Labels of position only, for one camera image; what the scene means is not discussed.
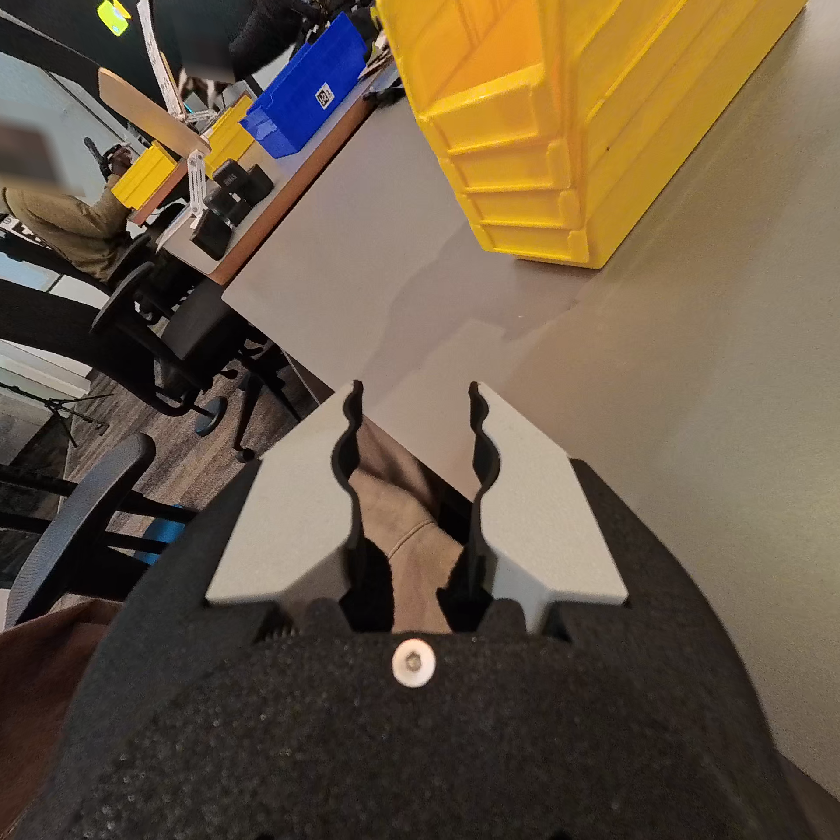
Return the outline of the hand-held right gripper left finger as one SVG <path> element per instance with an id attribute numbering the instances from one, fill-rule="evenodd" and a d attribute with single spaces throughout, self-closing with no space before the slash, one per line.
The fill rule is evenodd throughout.
<path id="1" fill-rule="evenodd" d="M 357 632 L 391 632 L 390 566 L 364 535 L 350 484 L 363 393 L 360 381 L 340 387 L 259 460 L 206 590 L 210 605 L 270 602 L 301 626 L 310 604 L 327 599 Z"/>

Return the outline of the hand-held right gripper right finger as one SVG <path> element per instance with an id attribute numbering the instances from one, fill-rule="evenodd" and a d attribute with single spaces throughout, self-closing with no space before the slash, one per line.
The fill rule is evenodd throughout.
<path id="1" fill-rule="evenodd" d="M 455 633 L 515 602 L 528 633 L 560 603 L 624 606 L 628 590 L 571 459 L 484 382 L 469 385 L 479 482 L 466 545 L 437 601 Z"/>

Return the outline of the grey desk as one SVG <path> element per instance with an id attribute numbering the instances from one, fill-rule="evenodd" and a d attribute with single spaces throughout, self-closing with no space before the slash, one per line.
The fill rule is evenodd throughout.
<path id="1" fill-rule="evenodd" d="M 586 461 L 702 589 L 838 795 L 839 2 L 808 2 L 600 271 L 476 241 L 407 101 L 225 289 L 472 498 L 468 387 Z"/>

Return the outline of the brown wooden desk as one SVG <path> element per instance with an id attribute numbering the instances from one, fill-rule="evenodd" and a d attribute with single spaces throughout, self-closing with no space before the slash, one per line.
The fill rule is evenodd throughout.
<path id="1" fill-rule="evenodd" d="M 154 250 L 179 259 L 225 287 L 367 120 L 372 105 L 365 100 L 365 95 L 395 68 L 394 61 L 389 59 L 383 68 L 359 81 L 300 152 L 273 159 L 258 143 L 248 149 L 241 165 L 259 165 L 274 186 L 268 197 L 235 228 L 222 258 L 212 258 L 193 243 L 188 210 L 180 213 L 163 232 Z"/>

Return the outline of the person's beige trousers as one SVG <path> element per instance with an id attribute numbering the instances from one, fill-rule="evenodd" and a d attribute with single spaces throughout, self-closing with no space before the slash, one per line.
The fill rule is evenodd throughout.
<path id="1" fill-rule="evenodd" d="M 350 485 L 364 536 L 385 557 L 394 633 L 450 634 L 437 591 L 461 547 L 439 525 L 447 485 L 369 418 L 356 433 L 360 464 Z"/>

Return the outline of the blue object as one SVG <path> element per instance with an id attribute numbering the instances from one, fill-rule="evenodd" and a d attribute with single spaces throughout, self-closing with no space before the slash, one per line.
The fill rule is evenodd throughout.
<path id="1" fill-rule="evenodd" d="M 142 539 L 152 540 L 168 546 L 183 533 L 186 525 L 178 521 L 169 521 L 161 518 L 152 520 L 148 528 L 143 532 Z M 157 562 L 160 554 L 149 551 L 134 551 L 133 557 L 145 564 L 153 565 Z"/>

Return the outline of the black mesh office chair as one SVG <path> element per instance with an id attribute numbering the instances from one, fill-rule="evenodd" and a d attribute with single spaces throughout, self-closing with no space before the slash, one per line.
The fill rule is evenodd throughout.
<path id="1" fill-rule="evenodd" d="M 6 629 L 49 613 L 65 595 L 123 602 L 147 571 L 146 563 L 125 550 L 163 553 L 162 542 L 111 532 L 117 512 L 188 524 L 196 511 L 166 505 L 134 489 L 153 464 L 153 439 L 133 434 L 103 456 L 78 483 L 37 479 L 2 468 L 2 482 L 46 490 L 65 501 L 45 519 L 2 514 L 2 528 L 38 535 L 38 541 L 11 584 Z"/>

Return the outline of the person's brown top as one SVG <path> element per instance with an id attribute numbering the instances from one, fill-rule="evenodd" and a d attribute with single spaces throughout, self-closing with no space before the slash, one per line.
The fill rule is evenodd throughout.
<path id="1" fill-rule="evenodd" d="M 39 793 L 71 699 L 122 606 L 83 599 L 2 632 L 2 838 Z"/>

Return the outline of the black box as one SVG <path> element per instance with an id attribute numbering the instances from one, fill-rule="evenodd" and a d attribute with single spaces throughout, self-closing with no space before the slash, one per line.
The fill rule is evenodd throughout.
<path id="1" fill-rule="evenodd" d="M 274 183 L 262 168 L 255 164 L 245 169 L 240 163 L 229 160 L 228 190 L 252 207 L 264 201 L 274 189 Z"/>
<path id="2" fill-rule="evenodd" d="M 204 208 L 190 235 L 190 242 L 213 261 L 221 261 L 234 230 L 211 208 Z"/>
<path id="3" fill-rule="evenodd" d="M 244 198 L 227 192 L 218 185 L 211 185 L 207 190 L 204 204 L 232 228 L 241 225 L 254 209 Z"/>

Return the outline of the blue box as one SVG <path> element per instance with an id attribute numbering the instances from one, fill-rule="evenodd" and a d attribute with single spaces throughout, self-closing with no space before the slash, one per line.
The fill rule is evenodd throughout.
<path id="1" fill-rule="evenodd" d="M 274 159 L 297 152 L 356 86 L 367 46 L 346 13 L 305 44 L 238 121 Z"/>

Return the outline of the white printed banner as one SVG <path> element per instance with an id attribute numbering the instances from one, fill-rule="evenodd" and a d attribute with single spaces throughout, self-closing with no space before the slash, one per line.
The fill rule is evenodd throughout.
<path id="1" fill-rule="evenodd" d="M 171 69 L 162 53 L 154 32 L 151 2 L 137 1 L 136 9 L 143 34 L 143 42 L 150 65 L 157 81 L 168 113 L 177 121 L 183 122 L 186 111 L 178 94 Z"/>

